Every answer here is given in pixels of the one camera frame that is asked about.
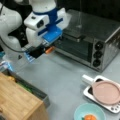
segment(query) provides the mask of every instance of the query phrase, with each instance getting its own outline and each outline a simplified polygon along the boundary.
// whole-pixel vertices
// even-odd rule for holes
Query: oven knob
[[[100,64],[101,64],[100,60],[94,60],[94,62],[93,62],[94,67],[98,67],[98,66],[100,66]]]
[[[95,45],[96,50],[101,50],[103,48],[103,43],[102,42],[97,42]]]
[[[94,58],[101,58],[102,57],[102,52],[97,51],[97,52],[95,52],[95,54],[93,56],[94,56]]]

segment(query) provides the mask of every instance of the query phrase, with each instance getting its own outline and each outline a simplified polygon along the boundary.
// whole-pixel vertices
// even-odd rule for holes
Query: oven glass window
[[[78,58],[81,58],[87,62],[91,62],[93,44],[84,41],[84,39],[80,40],[80,42],[76,42],[67,38],[63,38],[62,41],[56,42],[55,46]]]

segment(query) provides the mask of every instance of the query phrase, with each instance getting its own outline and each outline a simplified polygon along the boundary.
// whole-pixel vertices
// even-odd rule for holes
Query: countertop
[[[94,103],[83,95],[83,90],[87,86],[82,82],[82,75],[93,78],[102,75],[120,83],[120,53],[102,73],[53,52],[49,55],[43,54],[17,74],[48,94],[51,102],[48,108],[50,120],[73,120],[74,112],[79,105]],[[113,114],[102,109],[107,120],[120,119],[120,113]]]

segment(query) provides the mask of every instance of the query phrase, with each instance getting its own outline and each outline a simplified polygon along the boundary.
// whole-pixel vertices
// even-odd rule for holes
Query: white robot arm
[[[18,39],[9,36],[9,33],[16,30],[21,24],[20,14],[4,6],[0,15],[0,45],[5,52],[4,60],[11,66],[17,64],[20,59],[26,59]]]
[[[65,9],[57,11],[54,0],[15,0],[32,6],[33,11],[25,19],[28,42],[33,47],[49,46],[62,35],[70,21]]]

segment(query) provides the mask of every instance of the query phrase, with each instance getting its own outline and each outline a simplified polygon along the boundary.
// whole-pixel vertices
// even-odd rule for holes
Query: wooden cutting board
[[[7,120],[48,120],[43,101],[0,73],[0,108]]]

